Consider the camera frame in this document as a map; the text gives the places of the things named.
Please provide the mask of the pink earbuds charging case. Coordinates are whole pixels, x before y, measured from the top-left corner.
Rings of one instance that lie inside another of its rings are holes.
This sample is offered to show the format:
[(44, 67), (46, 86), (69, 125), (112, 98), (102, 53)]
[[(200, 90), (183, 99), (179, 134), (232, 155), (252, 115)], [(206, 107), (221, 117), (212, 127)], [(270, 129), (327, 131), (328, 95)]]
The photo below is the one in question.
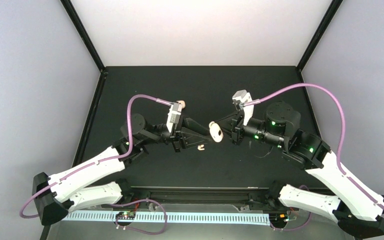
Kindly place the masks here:
[(180, 104), (182, 110), (186, 107), (186, 103), (183, 100), (178, 100), (177, 103)]

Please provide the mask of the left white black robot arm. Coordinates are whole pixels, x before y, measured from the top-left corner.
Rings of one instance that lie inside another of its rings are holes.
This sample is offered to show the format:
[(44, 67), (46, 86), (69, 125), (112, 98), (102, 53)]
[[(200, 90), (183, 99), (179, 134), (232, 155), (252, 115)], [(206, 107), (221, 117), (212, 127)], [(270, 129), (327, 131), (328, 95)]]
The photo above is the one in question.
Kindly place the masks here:
[(92, 186), (96, 181), (121, 172), (148, 152), (146, 145), (172, 145), (176, 153), (197, 148), (213, 139), (207, 127), (192, 118), (179, 116), (178, 123), (169, 130), (165, 123), (150, 124), (138, 113), (131, 116), (132, 142), (127, 125), (121, 127), (122, 137), (97, 156), (66, 171), (33, 177), (32, 193), (40, 223), (53, 225), (69, 213), (97, 205), (112, 205), (131, 193), (123, 179)]

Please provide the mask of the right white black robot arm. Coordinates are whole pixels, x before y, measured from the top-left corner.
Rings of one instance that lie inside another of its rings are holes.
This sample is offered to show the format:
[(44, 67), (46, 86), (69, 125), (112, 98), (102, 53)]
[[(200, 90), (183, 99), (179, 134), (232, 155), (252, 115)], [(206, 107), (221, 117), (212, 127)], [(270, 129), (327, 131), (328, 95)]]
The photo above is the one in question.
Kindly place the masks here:
[(265, 204), (303, 209), (335, 222), (344, 232), (359, 239), (384, 235), (384, 195), (356, 180), (337, 162), (337, 156), (319, 136), (300, 129), (301, 114), (289, 104), (269, 105), (263, 120), (238, 110), (209, 124), (210, 135), (220, 142), (228, 135), (238, 145), (244, 138), (276, 147), (283, 159), (315, 177), (331, 191), (323, 195), (275, 181), (266, 193)]

